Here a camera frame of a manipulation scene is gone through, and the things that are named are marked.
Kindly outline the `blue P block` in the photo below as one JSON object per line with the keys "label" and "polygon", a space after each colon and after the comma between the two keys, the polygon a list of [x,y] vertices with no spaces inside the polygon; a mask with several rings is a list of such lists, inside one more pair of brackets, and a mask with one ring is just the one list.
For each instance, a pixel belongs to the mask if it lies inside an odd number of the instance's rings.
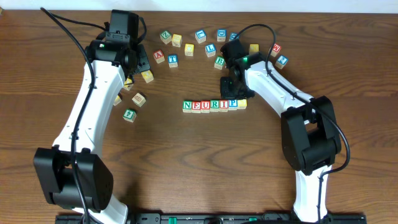
{"label": "blue P block", "polygon": [[228,109],[230,111],[238,109],[238,101],[237,100],[228,100]]}

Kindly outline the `red I block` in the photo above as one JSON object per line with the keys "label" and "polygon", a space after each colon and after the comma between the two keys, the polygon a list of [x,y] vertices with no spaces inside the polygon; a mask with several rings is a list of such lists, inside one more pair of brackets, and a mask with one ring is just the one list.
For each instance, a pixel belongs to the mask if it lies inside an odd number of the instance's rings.
{"label": "red I block", "polygon": [[220,112],[228,112],[229,111],[229,101],[228,100],[220,100],[219,108],[220,108]]}

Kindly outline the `yellow S block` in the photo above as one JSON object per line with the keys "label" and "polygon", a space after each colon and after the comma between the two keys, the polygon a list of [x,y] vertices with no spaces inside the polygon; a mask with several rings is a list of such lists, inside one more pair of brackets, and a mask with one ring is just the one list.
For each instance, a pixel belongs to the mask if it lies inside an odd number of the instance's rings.
{"label": "yellow S block", "polygon": [[238,100],[238,109],[245,110],[247,108],[247,99]]}

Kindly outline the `green R block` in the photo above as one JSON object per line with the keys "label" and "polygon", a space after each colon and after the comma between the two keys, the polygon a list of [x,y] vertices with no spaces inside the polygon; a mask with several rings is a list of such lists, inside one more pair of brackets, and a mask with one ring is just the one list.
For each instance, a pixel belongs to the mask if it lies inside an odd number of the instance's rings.
{"label": "green R block", "polygon": [[211,100],[210,101],[210,111],[211,112],[219,112],[220,111],[220,101],[219,100]]}

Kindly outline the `red U block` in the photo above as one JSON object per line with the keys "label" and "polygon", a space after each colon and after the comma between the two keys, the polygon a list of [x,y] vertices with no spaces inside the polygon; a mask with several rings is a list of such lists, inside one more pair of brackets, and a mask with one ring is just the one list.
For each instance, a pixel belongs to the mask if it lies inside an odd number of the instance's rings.
{"label": "red U block", "polygon": [[202,113],[210,112],[210,101],[203,100],[200,102],[200,110]]}

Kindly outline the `red E block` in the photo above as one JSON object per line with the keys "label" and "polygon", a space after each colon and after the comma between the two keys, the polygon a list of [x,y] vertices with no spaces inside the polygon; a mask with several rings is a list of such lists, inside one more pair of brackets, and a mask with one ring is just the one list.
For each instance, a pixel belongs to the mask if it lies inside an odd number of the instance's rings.
{"label": "red E block", "polygon": [[201,113],[201,102],[200,101],[192,102],[192,113]]}

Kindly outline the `green N block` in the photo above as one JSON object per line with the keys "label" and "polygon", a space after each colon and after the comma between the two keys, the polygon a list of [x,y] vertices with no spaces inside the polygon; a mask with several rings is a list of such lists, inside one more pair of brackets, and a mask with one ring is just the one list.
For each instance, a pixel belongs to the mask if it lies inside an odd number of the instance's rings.
{"label": "green N block", "polygon": [[191,113],[192,112],[192,101],[188,101],[188,100],[183,101],[182,111],[184,113]]}

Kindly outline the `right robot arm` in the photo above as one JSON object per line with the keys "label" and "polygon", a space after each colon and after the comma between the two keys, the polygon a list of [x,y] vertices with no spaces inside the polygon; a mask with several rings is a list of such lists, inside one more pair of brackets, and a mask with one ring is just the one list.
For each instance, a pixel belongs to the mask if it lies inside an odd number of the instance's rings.
{"label": "right robot arm", "polygon": [[222,94],[236,99],[258,94],[280,116],[282,151],[295,170],[294,213],[302,222],[320,222],[327,215],[328,172],[341,151],[331,101],[294,87],[259,52],[223,52],[222,56],[229,70]]}

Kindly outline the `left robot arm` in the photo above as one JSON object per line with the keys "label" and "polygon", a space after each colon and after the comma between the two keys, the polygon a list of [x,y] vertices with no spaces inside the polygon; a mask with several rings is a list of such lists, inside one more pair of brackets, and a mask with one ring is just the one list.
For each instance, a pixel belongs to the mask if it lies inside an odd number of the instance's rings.
{"label": "left robot arm", "polygon": [[103,137],[127,78],[150,65],[142,44],[94,40],[85,54],[71,114],[52,147],[36,150],[33,163],[47,203],[82,213],[87,222],[126,223],[128,207],[113,195],[113,175],[101,160]]}

